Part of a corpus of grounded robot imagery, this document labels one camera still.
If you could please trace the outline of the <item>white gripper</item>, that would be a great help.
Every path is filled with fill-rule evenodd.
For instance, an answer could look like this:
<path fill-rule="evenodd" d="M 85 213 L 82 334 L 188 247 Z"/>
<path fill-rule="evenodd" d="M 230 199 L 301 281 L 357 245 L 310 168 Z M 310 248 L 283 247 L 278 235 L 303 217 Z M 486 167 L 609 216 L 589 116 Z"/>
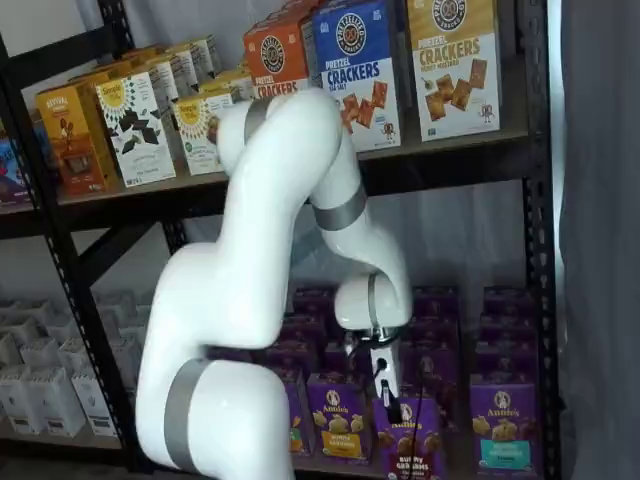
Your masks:
<path fill-rule="evenodd" d="M 376 394 L 382 399 L 390 424 L 401 422 L 401 406 L 398 400 L 402 380 L 402 363 L 400 358 L 400 344 L 389 343 L 370 349 L 374 385 Z M 429 358 L 420 359 L 420 395 L 429 398 Z"/>

